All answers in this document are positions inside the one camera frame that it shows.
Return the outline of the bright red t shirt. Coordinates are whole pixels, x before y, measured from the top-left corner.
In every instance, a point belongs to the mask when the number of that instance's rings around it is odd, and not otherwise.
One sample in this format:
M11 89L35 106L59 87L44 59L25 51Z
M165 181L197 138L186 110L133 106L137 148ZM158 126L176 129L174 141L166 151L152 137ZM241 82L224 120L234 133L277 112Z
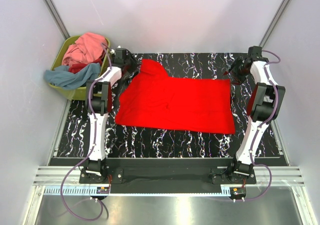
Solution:
M228 79L177 78L151 59L119 97L115 122L122 126L193 131L236 132Z

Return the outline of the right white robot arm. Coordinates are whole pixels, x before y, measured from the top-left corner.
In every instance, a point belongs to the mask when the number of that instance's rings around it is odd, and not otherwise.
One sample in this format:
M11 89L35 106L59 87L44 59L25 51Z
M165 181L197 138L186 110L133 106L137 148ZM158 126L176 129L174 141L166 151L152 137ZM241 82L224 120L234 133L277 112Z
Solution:
M271 121L279 114L286 88L278 85L273 78L271 64L266 58L237 58L228 70L239 84L249 75L253 76L255 82L246 109L247 129L238 151L226 170L225 176L231 183L240 183L250 178L253 167L256 166L255 155L262 136Z

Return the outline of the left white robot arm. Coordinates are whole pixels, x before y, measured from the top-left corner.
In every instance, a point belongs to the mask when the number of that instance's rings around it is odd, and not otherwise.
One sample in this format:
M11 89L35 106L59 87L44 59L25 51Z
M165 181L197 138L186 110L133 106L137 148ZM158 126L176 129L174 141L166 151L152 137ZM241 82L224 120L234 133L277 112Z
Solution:
M86 107L90 121L90 139L88 155L80 175L82 183L103 183L108 179L105 131L113 105L111 88L126 73L132 73L139 65L132 53L115 53L106 71L98 78L87 82Z

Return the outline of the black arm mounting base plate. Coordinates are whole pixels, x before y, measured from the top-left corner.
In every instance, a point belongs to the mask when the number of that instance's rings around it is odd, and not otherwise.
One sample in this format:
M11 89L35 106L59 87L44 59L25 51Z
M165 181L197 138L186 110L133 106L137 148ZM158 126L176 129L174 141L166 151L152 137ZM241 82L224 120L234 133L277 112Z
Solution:
M234 158L106 158L85 161L81 184L196 180L213 184L254 184L253 165Z

